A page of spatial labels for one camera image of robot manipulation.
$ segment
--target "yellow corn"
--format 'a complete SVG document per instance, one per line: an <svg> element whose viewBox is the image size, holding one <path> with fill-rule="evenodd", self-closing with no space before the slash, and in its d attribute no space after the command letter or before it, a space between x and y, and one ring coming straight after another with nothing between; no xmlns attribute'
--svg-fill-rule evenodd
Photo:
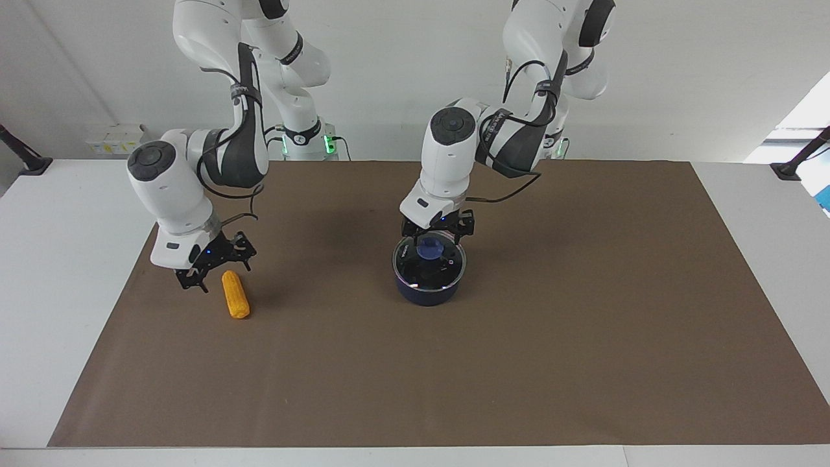
<svg viewBox="0 0 830 467"><path fill-rule="evenodd" d="M225 300L227 310L235 319L243 319L251 314L251 306L245 297L245 289L242 288L242 281L239 275L233 271L226 271L222 275L222 286L225 288Z"/></svg>

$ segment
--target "green light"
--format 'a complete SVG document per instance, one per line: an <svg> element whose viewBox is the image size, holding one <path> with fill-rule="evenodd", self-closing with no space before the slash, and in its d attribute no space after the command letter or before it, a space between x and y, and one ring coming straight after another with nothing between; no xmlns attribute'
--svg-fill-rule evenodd
<svg viewBox="0 0 830 467"><path fill-rule="evenodd" d="M337 152L337 145L332 141L331 136L323 135L323 140L325 140L325 150L329 154L334 154Z"/></svg>
<svg viewBox="0 0 830 467"><path fill-rule="evenodd" d="M556 159L564 159L568 155L569 149L570 140L568 138L563 138L559 142L559 148L556 149Z"/></svg>

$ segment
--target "white robotic arm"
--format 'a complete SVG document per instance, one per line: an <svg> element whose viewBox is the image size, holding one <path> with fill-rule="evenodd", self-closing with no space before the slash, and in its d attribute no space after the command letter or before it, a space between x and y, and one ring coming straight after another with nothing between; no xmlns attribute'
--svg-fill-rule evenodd
<svg viewBox="0 0 830 467"><path fill-rule="evenodd" d="M521 63L516 72L538 83L530 110L517 118L465 98L436 113L424 137L420 180L401 203L404 235L457 230L474 162L510 178L537 175L535 166L564 129L563 91L588 100L605 91L607 72L593 48L608 34L614 11L613 0L514 0L503 42L508 75L510 64Z"/></svg>
<svg viewBox="0 0 830 467"><path fill-rule="evenodd" d="M252 199L268 171L262 123L264 86L284 119L284 140L299 159L329 155L324 123L303 87L321 86L330 75L325 54L294 29L287 0L177 0L173 36L182 52L203 71L231 82L231 129L170 130L140 146L128 160L136 194L159 222L151 261L176 270L184 288L204 287L208 271L256 254L243 233L227 239L205 189L227 198ZM254 45L242 42L242 26ZM254 188L230 196L215 185Z"/></svg>

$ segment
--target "white wall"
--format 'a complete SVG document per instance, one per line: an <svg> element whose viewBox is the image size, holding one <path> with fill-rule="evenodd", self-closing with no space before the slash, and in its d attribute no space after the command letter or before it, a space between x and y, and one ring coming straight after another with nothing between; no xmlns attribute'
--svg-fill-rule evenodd
<svg viewBox="0 0 830 467"><path fill-rule="evenodd" d="M44 52L42 31L14 7L25 2L109 112ZM306 40L330 54L331 82L312 93L355 157L416 159L437 108L461 96L499 102L510 4L295 0L290 11ZM571 157L743 160L830 70L826 0L618 9L598 51L613 82L600 100L574 102ZM230 123L227 83L173 43L173 0L5 0L0 12L0 121L42 152L87 156L85 126L109 113L155 135ZM517 110L527 101L523 84L511 102ZM266 116L278 121L273 107Z"/></svg>

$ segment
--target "brown mat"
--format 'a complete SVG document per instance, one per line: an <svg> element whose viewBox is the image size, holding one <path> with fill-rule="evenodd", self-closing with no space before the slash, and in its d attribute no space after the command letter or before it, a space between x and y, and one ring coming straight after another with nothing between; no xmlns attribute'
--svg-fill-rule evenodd
<svg viewBox="0 0 830 467"><path fill-rule="evenodd" d="M50 446L830 443L830 407L685 163L567 161L398 295L409 163L278 163L253 314L139 259ZM472 193L517 183L477 168ZM244 209L217 202L224 215Z"/></svg>

